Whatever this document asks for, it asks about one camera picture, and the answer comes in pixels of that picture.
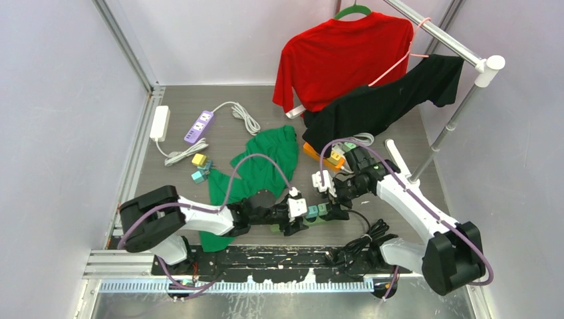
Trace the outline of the green power strip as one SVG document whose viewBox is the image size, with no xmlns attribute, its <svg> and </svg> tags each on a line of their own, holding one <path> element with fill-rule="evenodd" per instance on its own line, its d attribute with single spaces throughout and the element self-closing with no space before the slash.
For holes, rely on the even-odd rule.
<svg viewBox="0 0 564 319">
<path fill-rule="evenodd" d="M 318 226 L 321 225 L 322 223 L 328 223 L 330 221 L 348 221 L 350 219 L 350 216 L 348 213 L 327 213 L 325 216 L 318 218 L 316 221 L 310 223 L 308 222 L 305 217 L 304 218 L 304 223 L 309 226 Z M 279 226 L 275 223 L 275 217 L 271 220 L 269 220 L 268 225 L 270 226 L 271 230 L 274 231 L 274 229 L 276 229 L 276 231 L 282 233 L 279 230 Z"/>
</svg>

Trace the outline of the yellow plug adapter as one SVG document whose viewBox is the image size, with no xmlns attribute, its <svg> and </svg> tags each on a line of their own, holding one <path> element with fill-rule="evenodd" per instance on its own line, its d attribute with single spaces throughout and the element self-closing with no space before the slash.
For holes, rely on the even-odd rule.
<svg viewBox="0 0 564 319">
<path fill-rule="evenodd" d="M 213 162 L 207 155 L 196 153 L 192 158 L 192 164 L 200 170 L 208 171 Z"/>
</svg>

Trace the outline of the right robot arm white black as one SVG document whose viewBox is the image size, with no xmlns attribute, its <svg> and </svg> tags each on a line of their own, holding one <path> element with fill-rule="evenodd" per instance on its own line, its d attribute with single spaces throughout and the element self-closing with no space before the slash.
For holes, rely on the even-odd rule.
<svg viewBox="0 0 564 319">
<path fill-rule="evenodd" d="M 369 255 L 373 270 L 384 273 L 399 266 L 421 274 L 441 296 L 467 284 L 492 281 L 477 226 L 442 212 L 409 184 L 394 162 L 377 161 L 367 148 L 355 147 L 345 152 L 345 159 L 353 173 L 346 180 L 334 181 L 337 201 L 350 205 L 353 199 L 371 193 L 400 213 L 422 240 L 417 244 L 393 234 L 375 237 Z"/>
</svg>

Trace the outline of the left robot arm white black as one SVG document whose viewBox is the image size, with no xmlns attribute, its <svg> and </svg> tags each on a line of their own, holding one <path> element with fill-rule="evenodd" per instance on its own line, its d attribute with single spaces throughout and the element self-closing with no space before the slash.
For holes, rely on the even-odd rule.
<svg viewBox="0 0 564 319">
<path fill-rule="evenodd" d="M 294 187 L 280 202 L 264 189 L 241 201 L 217 206 L 186 199 L 174 186 L 165 185 L 119 207 L 124 234 L 118 248 L 129 253 L 149 251 L 176 273 L 186 274 L 193 268 L 194 256 L 179 230 L 238 237 L 254 225 L 278 225 L 288 237 L 307 229 L 303 219 L 308 212 L 305 198 Z"/>
</svg>

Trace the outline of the purple power strip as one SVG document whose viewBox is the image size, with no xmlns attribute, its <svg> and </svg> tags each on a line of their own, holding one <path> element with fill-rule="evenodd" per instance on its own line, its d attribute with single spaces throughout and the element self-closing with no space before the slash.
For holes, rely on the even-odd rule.
<svg viewBox="0 0 564 319">
<path fill-rule="evenodd" d="M 204 110 L 184 136 L 185 143 L 191 145 L 198 142 L 203 138 L 205 132 L 213 124 L 214 120 L 213 112 Z"/>
</svg>

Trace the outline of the white power strip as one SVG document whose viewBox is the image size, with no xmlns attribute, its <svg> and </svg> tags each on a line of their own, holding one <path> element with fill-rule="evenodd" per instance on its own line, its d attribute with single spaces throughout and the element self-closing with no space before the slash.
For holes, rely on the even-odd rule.
<svg viewBox="0 0 564 319">
<path fill-rule="evenodd" d="M 169 106 L 157 106 L 155 109 L 152 125 L 150 128 L 150 139 L 154 142 L 163 142 L 166 139 L 168 123 L 170 119 Z"/>
</svg>

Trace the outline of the teal plug adapter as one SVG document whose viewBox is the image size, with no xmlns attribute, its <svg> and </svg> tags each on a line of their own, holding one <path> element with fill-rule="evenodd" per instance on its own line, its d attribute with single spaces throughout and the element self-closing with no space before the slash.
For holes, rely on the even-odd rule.
<svg viewBox="0 0 564 319">
<path fill-rule="evenodd" d="M 317 205 L 308 206 L 308 213 L 305 219 L 312 223 L 318 218 L 321 218 L 327 214 L 327 203 L 320 203 Z"/>
<path fill-rule="evenodd" d="M 208 172 L 202 170 L 195 171 L 193 172 L 193 174 L 191 174 L 191 179 L 195 184 L 203 183 L 208 179 Z"/>
</svg>

